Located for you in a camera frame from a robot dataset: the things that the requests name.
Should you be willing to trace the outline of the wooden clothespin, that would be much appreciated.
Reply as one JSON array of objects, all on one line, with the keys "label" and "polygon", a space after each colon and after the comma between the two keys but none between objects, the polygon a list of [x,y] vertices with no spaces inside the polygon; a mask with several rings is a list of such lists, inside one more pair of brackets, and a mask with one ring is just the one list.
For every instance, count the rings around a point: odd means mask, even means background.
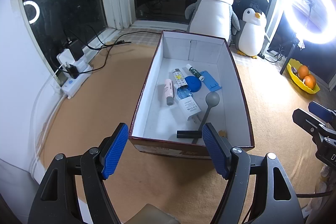
[{"label": "wooden clothespin", "polygon": [[222,130],[219,131],[219,135],[222,136],[222,137],[225,137],[225,138],[227,137],[227,133],[225,131],[222,131]]}]

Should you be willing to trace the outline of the black lipstick tube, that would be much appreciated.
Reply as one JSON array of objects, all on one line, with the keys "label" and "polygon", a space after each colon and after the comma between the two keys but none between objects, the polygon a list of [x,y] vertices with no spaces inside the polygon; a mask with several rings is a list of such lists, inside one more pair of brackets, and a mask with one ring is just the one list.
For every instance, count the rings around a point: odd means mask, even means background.
[{"label": "black lipstick tube", "polygon": [[202,137],[201,131],[187,131],[187,130],[178,130],[177,138],[178,139],[199,139]]}]

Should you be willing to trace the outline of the grey spoon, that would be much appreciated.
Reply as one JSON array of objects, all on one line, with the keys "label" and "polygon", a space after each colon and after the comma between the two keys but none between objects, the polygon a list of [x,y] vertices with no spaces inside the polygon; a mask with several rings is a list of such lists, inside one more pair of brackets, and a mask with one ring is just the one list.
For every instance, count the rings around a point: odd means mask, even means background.
[{"label": "grey spoon", "polygon": [[217,92],[209,92],[205,96],[199,96],[197,102],[201,104],[203,117],[200,114],[194,116],[193,121],[198,126],[198,131],[202,130],[203,125],[206,123],[210,111],[213,107],[217,106],[220,102],[220,96]]}]

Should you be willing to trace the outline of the white usb charger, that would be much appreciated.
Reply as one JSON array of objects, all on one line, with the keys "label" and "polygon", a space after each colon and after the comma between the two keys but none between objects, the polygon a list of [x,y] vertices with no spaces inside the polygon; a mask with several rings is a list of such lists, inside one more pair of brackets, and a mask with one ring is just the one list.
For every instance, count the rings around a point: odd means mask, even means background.
[{"label": "white usb charger", "polygon": [[195,102],[193,97],[188,97],[178,101],[178,106],[181,109],[183,117],[186,121],[188,121],[193,116],[201,113],[201,108]]}]

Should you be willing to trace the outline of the blue phone stand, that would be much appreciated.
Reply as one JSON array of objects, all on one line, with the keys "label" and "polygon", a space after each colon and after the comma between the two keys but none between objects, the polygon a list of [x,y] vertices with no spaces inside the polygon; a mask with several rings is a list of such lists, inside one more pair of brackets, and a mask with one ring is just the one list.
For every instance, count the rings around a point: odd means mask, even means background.
[{"label": "blue phone stand", "polygon": [[211,92],[221,90],[221,86],[218,82],[208,73],[208,71],[201,71],[201,75],[204,77],[203,83]]}]

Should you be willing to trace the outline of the green white lip balm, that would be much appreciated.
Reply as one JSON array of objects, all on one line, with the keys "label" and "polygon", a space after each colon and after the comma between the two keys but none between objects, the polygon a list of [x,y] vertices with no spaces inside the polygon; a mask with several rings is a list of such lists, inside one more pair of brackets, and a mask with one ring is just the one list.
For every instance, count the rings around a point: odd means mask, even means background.
[{"label": "green white lip balm", "polygon": [[203,82],[205,77],[201,75],[199,71],[197,71],[192,65],[187,64],[186,68],[196,77],[199,79],[200,82]]}]

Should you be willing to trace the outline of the red cardboard box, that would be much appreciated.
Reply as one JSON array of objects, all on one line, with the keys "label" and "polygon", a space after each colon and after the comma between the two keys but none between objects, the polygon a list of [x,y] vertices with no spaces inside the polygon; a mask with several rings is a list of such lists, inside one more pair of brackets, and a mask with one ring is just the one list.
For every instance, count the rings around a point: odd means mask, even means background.
[{"label": "red cardboard box", "polygon": [[[173,81],[177,72],[189,76],[188,65],[217,82],[217,106],[207,106],[210,90],[206,85],[187,98],[175,93],[173,104],[167,104],[165,83]],[[225,133],[234,146],[244,150],[255,146],[242,82],[227,42],[211,36],[165,31],[142,87],[129,140],[144,153],[206,159],[209,154],[202,139],[193,143],[190,138],[177,137],[179,131],[197,131],[202,120]]]}]

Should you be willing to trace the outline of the patterned white lighter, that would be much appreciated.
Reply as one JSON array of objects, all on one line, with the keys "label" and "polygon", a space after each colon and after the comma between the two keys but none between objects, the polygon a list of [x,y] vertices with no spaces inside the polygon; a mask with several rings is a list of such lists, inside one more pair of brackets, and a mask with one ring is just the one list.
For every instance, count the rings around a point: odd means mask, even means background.
[{"label": "patterned white lighter", "polygon": [[176,84],[179,88],[187,88],[188,84],[182,74],[182,72],[177,68],[173,70],[173,76],[176,81]]}]

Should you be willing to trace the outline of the pink cosmetic bottle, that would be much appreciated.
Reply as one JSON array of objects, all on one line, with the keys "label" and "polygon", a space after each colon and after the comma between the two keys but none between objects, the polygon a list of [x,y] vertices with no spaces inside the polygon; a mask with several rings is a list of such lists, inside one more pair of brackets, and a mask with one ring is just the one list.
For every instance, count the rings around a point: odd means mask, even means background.
[{"label": "pink cosmetic bottle", "polygon": [[165,79],[164,95],[166,98],[167,106],[173,105],[174,104],[174,91],[173,91],[173,82],[171,79]]}]

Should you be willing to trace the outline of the clear blue sanitizer bottle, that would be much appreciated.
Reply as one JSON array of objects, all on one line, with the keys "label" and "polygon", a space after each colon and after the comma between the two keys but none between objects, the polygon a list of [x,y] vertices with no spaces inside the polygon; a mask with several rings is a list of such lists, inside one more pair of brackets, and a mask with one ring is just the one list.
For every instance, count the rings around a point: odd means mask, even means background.
[{"label": "clear blue sanitizer bottle", "polygon": [[189,91],[188,88],[185,87],[178,87],[177,88],[177,96],[179,97],[180,100],[192,97],[192,93]]}]

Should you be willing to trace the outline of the orange fruit front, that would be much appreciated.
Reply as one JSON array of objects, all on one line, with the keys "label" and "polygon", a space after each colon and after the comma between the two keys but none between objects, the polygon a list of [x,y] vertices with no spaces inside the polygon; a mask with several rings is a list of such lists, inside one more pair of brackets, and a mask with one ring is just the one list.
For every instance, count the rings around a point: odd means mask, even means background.
[{"label": "orange fruit front", "polygon": [[312,79],[310,76],[306,76],[303,79],[303,84],[313,90],[315,87],[315,80]]}]

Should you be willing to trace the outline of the orange fruit back left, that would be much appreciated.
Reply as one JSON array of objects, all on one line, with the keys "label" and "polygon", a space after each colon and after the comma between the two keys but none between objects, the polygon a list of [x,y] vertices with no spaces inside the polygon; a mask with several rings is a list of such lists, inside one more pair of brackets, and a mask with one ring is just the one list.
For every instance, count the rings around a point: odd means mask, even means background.
[{"label": "orange fruit back left", "polygon": [[298,69],[298,76],[303,80],[306,76],[309,75],[309,68],[306,65],[301,65]]}]

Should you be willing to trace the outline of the white power strip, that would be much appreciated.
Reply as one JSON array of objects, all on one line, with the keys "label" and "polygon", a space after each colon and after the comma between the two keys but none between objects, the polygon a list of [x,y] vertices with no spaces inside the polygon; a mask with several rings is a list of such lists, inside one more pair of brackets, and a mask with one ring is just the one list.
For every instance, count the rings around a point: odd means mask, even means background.
[{"label": "white power strip", "polygon": [[84,69],[83,74],[80,74],[76,79],[68,78],[68,80],[66,80],[62,86],[62,91],[68,99],[71,99],[75,96],[87,78],[92,74],[92,72],[90,72],[92,69],[93,68],[88,65]]}]

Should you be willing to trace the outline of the small black plug charger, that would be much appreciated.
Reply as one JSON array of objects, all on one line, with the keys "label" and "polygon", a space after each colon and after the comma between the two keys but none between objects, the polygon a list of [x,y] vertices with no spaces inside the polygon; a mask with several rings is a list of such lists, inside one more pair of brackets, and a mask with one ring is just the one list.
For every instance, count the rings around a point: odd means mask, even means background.
[{"label": "small black plug charger", "polygon": [[76,79],[79,76],[78,69],[72,64],[66,63],[66,71],[72,79]]}]

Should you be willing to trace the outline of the large plush penguin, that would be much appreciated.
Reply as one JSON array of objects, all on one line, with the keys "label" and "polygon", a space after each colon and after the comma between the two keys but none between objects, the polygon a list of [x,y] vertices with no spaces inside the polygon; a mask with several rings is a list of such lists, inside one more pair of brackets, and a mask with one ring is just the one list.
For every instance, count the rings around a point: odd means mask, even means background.
[{"label": "large plush penguin", "polygon": [[187,32],[225,39],[240,31],[238,16],[233,11],[234,0],[197,0],[185,9],[189,20]]}]

